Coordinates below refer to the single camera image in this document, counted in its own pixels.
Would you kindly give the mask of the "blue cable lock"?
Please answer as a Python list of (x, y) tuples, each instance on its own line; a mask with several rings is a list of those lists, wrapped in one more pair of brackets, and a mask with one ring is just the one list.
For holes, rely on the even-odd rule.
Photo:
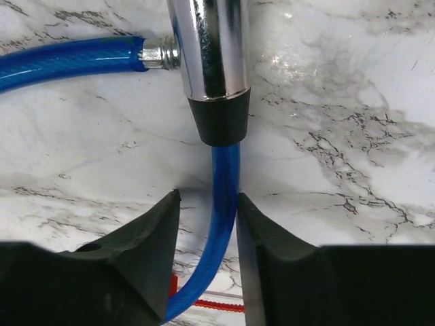
[(201, 141), (212, 149), (213, 210), (201, 259), (167, 306), (165, 321), (186, 311), (214, 279), (237, 211), (240, 143), (247, 134), (246, 1), (170, 1), (174, 36), (69, 41), (1, 57), (1, 91), (85, 75), (181, 69)]

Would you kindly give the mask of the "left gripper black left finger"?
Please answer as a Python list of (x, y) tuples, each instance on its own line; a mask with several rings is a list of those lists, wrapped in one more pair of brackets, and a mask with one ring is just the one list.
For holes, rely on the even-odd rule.
[(1, 243), (2, 325), (159, 325), (179, 225), (174, 190), (148, 212), (74, 252)]

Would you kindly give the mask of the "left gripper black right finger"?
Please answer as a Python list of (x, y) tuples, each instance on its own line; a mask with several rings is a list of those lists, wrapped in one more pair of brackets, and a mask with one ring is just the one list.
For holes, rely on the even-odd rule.
[(432, 245), (316, 247), (239, 195), (248, 325), (433, 325)]

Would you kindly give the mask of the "red cable seal lock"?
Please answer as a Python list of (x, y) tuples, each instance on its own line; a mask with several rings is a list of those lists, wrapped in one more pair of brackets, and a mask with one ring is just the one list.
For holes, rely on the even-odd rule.
[[(174, 273), (172, 273), (171, 285), (169, 287), (169, 297), (173, 297), (178, 292), (178, 290), (179, 290), (178, 277)], [(226, 312), (237, 312), (237, 313), (245, 312), (244, 305), (240, 305), (240, 304), (227, 304), (227, 303), (212, 302), (208, 300), (198, 299), (193, 303), (193, 305), (201, 308), (221, 310)]]

